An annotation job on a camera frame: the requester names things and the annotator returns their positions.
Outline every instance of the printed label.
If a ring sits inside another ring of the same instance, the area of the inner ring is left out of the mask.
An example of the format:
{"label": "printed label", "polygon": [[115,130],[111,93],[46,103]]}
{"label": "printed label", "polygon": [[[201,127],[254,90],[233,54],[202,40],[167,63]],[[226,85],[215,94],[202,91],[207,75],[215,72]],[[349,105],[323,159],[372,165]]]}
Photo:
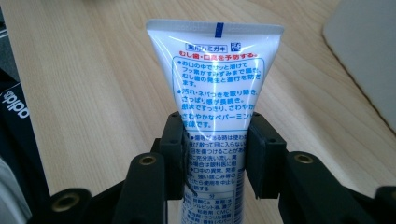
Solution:
{"label": "printed label", "polygon": [[264,79],[264,61],[253,56],[181,51],[173,60],[173,92],[189,138],[182,223],[242,222],[247,129]]}
{"label": "printed label", "polygon": [[8,104],[8,111],[15,111],[21,119],[29,117],[29,110],[21,100],[12,91],[4,94],[2,104]]}

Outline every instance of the wooden desk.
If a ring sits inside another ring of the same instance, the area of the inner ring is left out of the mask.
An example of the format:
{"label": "wooden desk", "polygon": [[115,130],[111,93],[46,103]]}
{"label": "wooden desk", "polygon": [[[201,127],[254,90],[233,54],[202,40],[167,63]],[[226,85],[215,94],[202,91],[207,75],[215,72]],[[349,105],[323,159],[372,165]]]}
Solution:
{"label": "wooden desk", "polygon": [[[256,111],[289,150],[317,155],[342,184],[370,196],[396,185],[395,135],[321,35],[338,1],[0,2],[51,193],[118,183],[177,110],[150,18],[284,25]],[[170,203],[170,223],[176,210]],[[281,222],[276,200],[254,200],[248,182],[245,212],[245,223]]]}

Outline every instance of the black object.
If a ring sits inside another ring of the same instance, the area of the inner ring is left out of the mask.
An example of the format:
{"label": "black object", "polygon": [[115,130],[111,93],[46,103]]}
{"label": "black object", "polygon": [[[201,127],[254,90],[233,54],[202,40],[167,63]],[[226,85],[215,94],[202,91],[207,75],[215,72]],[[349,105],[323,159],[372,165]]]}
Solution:
{"label": "black object", "polygon": [[[179,200],[183,195],[185,149],[181,117],[174,113],[151,152],[134,158],[126,180],[92,199],[80,197],[79,214],[85,216],[75,216],[68,223],[167,223],[166,200]],[[280,195],[284,223],[396,223],[396,187],[379,188],[374,199],[343,187],[317,157],[288,152],[286,142],[258,113],[247,133],[246,158],[256,197]],[[71,202],[66,200],[64,206]],[[52,206],[53,200],[29,223],[49,223],[47,217],[58,223],[56,218],[68,213],[54,216],[53,209],[49,211]]]}
{"label": "black object", "polygon": [[21,83],[0,68],[0,156],[11,168],[32,213],[50,199]]}
{"label": "black object", "polygon": [[49,200],[49,206],[44,206],[33,214],[28,223],[85,223],[85,210],[90,199],[91,194],[85,189],[63,190],[54,194]]}

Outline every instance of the white lettering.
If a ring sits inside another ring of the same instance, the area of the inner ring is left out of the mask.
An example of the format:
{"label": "white lettering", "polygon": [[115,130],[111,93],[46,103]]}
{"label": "white lettering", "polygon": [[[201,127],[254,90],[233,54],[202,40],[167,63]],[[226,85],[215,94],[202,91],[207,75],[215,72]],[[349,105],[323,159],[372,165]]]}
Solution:
{"label": "white lettering", "polygon": [[21,100],[18,100],[18,97],[14,94],[14,92],[8,91],[4,95],[4,101],[2,102],[2,104],[4,103],[8,104],[7,106],[8,111],[18,112],[18,116],[21,119],[25,119],[29,117],[30,115],[29,109],[25,106],[23,102],[21,102]]}

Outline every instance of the metal screw hole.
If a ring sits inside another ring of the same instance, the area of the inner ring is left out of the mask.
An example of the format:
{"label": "metal screw hole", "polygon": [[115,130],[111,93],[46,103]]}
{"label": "metal screw hole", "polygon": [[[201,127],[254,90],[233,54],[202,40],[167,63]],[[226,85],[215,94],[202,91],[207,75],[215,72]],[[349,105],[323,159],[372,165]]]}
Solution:
{"label": "metal screw hole", "polygon": [[56,200],[55,203],[52,204],[51,208],[54,212],[64,212],[78,204],[78,202],[79,195],[71,192]]}
{"label": "metal screw hole", "polygon": [[304,154],[297,154],[294,156],[294,159],[297,160],[300,163],[305,163],[305,164],[309,164],[314,162],[314,160],[312,160],[311,157],[304,155]]}
{"label": "metal screw hole", "polygon": [[139,160],[139,163],[142,165],[151,165],[152,163],[155,163],[157,159],[155,159],[155,157],[152,156],[146,156],[143,157],[142,159]]}

